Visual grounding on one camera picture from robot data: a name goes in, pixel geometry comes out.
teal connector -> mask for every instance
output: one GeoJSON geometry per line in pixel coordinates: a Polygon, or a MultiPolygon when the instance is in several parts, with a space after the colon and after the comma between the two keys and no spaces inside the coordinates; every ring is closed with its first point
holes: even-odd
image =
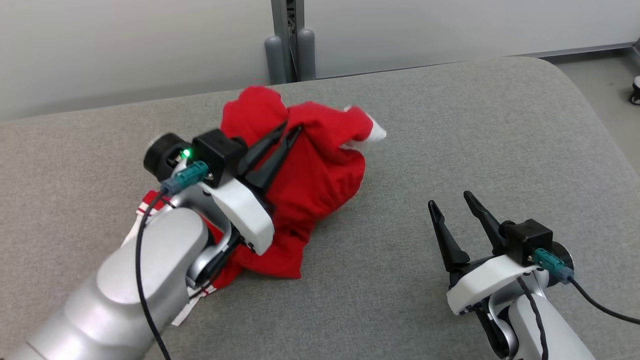
{"type": "Polygon", "coordinates": [[[569,276],[573,277],[573,270],[566,266],[564,261],[545,249],[536,249],[533,252],[533,262],[548,271],[563,284],[569,283],[569,276]]]}
{"type": "Polygon", "coordinates": [[[208,174],[209,167],[204,161],[194,161],[189,167],[180,171],[175,176],[164,180],[160,184],[160,190],[169,196],[175,195],[189,186],[204,180],[208,174]]]}

gray fabric table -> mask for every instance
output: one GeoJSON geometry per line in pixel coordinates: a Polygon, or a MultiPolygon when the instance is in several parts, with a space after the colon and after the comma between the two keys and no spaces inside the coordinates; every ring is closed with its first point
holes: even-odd
{"type": "MultiPolygon", "coordinates": [[[[165,332],[175,359],[494,359],[473,315],[447,307],[427,201],[472,258],[490,253],[462,197],[555,232],[594,298],[640,316],[640,179],[557,68],[500,58],[275,86],[286,104],[357,104],[388,131],[359,194],[319,224],[302,280],[243,274],[165,332]]],[[[238,92],[0,124],[5,356],[127,234],[155,186],[148,141],[218,126],[238,92]]],[[[550,301],[596,358],[640,358],[640,327],[570,286],[550,301]]],[[[149,359],[159,359],[156,346],[149,359]]]]}

